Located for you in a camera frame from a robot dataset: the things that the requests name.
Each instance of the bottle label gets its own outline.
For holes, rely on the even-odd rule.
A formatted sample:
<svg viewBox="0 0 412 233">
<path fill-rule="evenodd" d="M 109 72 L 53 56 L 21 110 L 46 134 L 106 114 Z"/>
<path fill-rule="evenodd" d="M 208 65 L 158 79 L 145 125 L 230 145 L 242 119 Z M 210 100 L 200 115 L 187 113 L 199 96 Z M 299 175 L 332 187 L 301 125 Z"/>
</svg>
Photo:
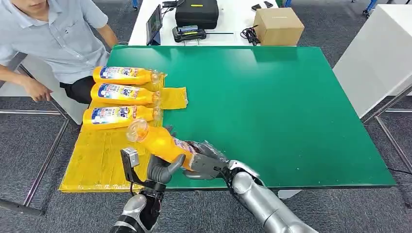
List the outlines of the bottle label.
<svg viewBox="0 0 412 233">
<path fill-rule="evenodd" d="M 139 90 L 140 88 L 133 86 L 103 83 L 97 95 L 107 99 L 129 100 L 136 99 Z"/>
<path fill-rule="evenodd" d="M 194 149 L 185 141 L 179 140 L 177 138 L 173 138 L 174 144 L 178 147 L 189 151 L 190 153 L 194 153 Z"/>
<path fill-rule="evenodd" d="M 136 118 L 137 107 L 109 107 L 95 108 L 91 115 L 93 124 L 113 124 L 127 121 L 128 118 Z"/>
<path fill-rule="evenodd" d="M 137 77 L 138 68 L 103 67 L 100 71 L 102 79 L 130 79 Z"/>
</svg>

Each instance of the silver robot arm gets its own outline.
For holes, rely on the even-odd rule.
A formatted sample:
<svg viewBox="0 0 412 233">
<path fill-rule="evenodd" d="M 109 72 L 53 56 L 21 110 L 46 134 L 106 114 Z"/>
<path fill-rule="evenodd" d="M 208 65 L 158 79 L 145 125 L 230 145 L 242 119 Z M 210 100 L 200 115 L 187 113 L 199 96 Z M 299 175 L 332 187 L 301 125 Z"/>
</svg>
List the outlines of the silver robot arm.
<svg viewBox="0 0 412 233">
<path fill-rule="evenodd" d="M 157 227 L 157 216 L 147 213 L 147 205 L 147 195 L 139 193 L 131 197 L 110 233 L 152 233 Z"/>
<path fill-rule="evenodd" d="M 316 233 L 300 220 L 271 190 L 259 185 L 245 171 L 232 180 L 233 191 L 267 233 Z"/>
</svg>

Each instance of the bottle cap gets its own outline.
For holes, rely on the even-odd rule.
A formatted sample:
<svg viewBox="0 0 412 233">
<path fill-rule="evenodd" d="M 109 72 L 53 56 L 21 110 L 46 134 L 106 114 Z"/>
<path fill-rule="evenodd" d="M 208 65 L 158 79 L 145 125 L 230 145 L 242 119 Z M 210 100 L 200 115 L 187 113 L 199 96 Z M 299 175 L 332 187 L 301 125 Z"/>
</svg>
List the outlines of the bottle cap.
<svg viewBox="0 0 412 233">
<path fill-rule="evenodd" d="M 161 74 L 161 72 L 159 72 L 159 71 L 157 71 L 157 70 L 152 70 L 152 82 L 154 83 L 154 84 L 157 84 L 157 83 L 159 83 L 159 81 L 160 81 L 160 74 Z"/>
<path fill-rule="evenodd" d="M 159 105 L 160 104 L 160 91 L 156 91 L 153 94 L 152 101 L 153 101 L 154 105 Z"/>
<path fill-rule="evenodd" d="M 127 128 L 126 137 L 131 142 L 140 142 L 144 140 L 149 133 L 149 125 L 144 119 L 134 120 Z"/>
<path fill-rule="evenodd" d="M 161 120 L 162 115 L 163 115 L 163 112 L 159 107 L 154 107 L 153 108 L 153 119 L 154 120 Z"/>
</svg>

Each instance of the green table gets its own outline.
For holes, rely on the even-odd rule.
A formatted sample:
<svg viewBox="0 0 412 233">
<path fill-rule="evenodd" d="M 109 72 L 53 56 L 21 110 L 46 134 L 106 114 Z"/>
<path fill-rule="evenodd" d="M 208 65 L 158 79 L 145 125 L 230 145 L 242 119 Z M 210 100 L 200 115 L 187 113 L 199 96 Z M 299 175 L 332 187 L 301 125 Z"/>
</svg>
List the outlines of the green table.
<svg viewBox="0 0 412 233">
<path fill-rule="evenodd" d="M 269 187 L 382 187 L 395 182 L 319 48 L 115 47 L 109 66 L 168 73 L 186 109 L 165 111 L 183 140 L 207 140 Z M 168 188 L 223 188 L 175 174 Z"/>
</svg>

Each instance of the tablet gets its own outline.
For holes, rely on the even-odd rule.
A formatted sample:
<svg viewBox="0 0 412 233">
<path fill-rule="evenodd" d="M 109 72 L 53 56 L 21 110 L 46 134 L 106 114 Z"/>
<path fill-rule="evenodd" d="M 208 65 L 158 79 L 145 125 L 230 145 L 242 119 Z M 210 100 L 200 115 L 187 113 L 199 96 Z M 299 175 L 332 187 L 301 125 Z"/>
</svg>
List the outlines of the tablet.
<svg viewBox="0 0 412 233">
<path fill-rule="evenodd" d="M 152 44 L 154 37 L 159 33 L 160 28 L 162 27 L 162 13 L 161 13 L 160 4 L 154 10 L 152 16 L 146 23 L 146 35 L 147 42 L 146 45 Z"/>
</svg>

